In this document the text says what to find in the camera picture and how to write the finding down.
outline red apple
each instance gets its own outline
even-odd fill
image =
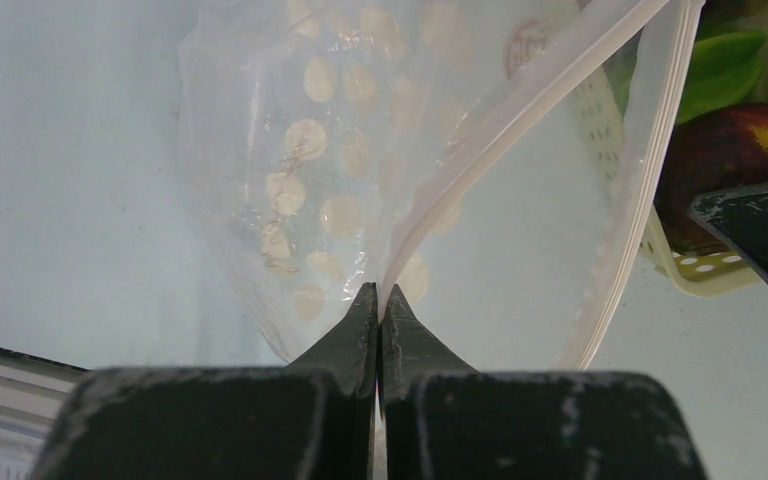
[[[768,104],[727,107],[676,127],[655,208],[674,251],[709,255],[728,250],[687,216],[700,193],[768,182]]]

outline circular logo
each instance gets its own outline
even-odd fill
[[[549,21],[546,18],[523,20],[514,28],[505,47],[505,71],[508,78],[546,48],[548,37]]]

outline clear plastic bag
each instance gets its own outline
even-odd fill
[[[523,324],[513,314],[574,319],[555,352],[586,365],[640,238],[699,2],[581,3],[205,3],[179,49],[179,155],[205,239],[279,356],[327,332],[362,283],[387,298],[398,282],[442,330],[485,317],[502,337],[477,344],[490,356]],[[562,100],[659,12],[626,114],[635,141],[605,179]],[[441,240],[448,258],[414,255],[467,227]]]

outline plastic bag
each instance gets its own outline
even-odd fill
[[[377,282],[380,298],[397,281],[409,301],[421,298],[428,267],[412,255],[422,240],[450,228],[466,192],[665,3],[206,2],[179,49],[179,155],[206,240],[276,353],[292,360],[304,352],[364,282]],[[681,68],[674,37],[686,28],[674,27],[692,21],[695,3],[676,2],[665,18],[661,36],[672,47],[650,45],[660,53],[646,60],[662,62],[657,69],[665,59],[668,73]],[[648,88],[669,99],[665,78],[650,78]],[[564,228],[552,227],[551,212],[535,219],[539,238],[526,251],[541,259],[535,270],[546,267],[545,301],[587,317],[578,318],[589,328],[578,354],[595,324],[606,326],[618,278],[622,290],[643,223],[634,212],[651,201],[658,155],[645,180],[640,165],[674,103],[632,99],[627,120],[645,135],[628,154],[641,160],[624,167],[613,191],[592,165],[567,171],[574,178],[564,187],[601,206],[542,204],[575,212],[579,228],[596,232],[578,262],[588,266],[572,258],[569,269],[552,266]],[[540,178],[531,183],[552,195],[555,184]],[[622,201],[611,206],[609,193]],[[599,241],[610,243],[599,251]],[[582,300],[591,276],[600,286]]]

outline white surface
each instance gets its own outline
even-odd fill
[[[177,181],[198,0],[0,0],[0,346],[81,367],[276,361]]]
[[[638,259],[592,368],[662,382],[710,478],[768,480],[766,285],[697,299]]]

